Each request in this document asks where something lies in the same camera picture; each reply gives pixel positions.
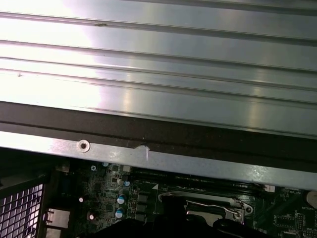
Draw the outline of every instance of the green circuit board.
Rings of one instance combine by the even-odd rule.
[[[68,174],[73,189],[64,195],[76,201],[88,195],[89,200],[74,202],[69,237],[95,233],[125,218],[152,221],[163,212],[158,195],[175,190],[238,198],[254,209],[245,216],[244,224],[276,238],[317,237],[317,210],[306,202],[304,190],[284,187],[267,190],[258,184],[88,161],[75,163]],[[124,197],[123,204],[118,201],[119,196]],[[98,214],[93,220],[89,219],[92,212]]]

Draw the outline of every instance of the mesh vent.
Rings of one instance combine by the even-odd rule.
[[[34,238],[37,232],[43,185],[0,200],[0,238]]]

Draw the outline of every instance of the metal rail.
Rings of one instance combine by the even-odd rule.
[[[31,3],[0,3],[2,101],[317,136],[313,1]]]

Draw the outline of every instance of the motherboard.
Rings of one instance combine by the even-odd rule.
[[[185,196],[187,213],[209,225],[229,218],[276,238],[317,237],[316,192],[80,160],[64,178],[60,183],[70,186],[61,196],[72,201],[70,238],[126,218],[151,222],[163,212],[164,194]],[[202,201],[208,208],[199,206]]]

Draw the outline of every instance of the metal panel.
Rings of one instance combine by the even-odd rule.
[[[42,197],[43,185],[40,184],[0,199],[1,237],[36,237]]]
[[[0,143],[4,147],[21,150],[211,178],[297,187],[307,190],[316,190],[317,187],[316,173],[171,155],[150,151],[146,146],[129,149],[90,143],[89,151],[83,153],[77,141],[9,132],[0,132]]]
[[[315,138],[316,13],[309,1],[0,3],[0,100]]]
[[[270,12],[243,11],[186,5],[118,0],[56,0],[2,2],[2,12],[19,12],[28,15],[64,17],[226,31],[244,34],[267,35],[285,38],[317,39],[316,20],[313,16],[286,15]]]

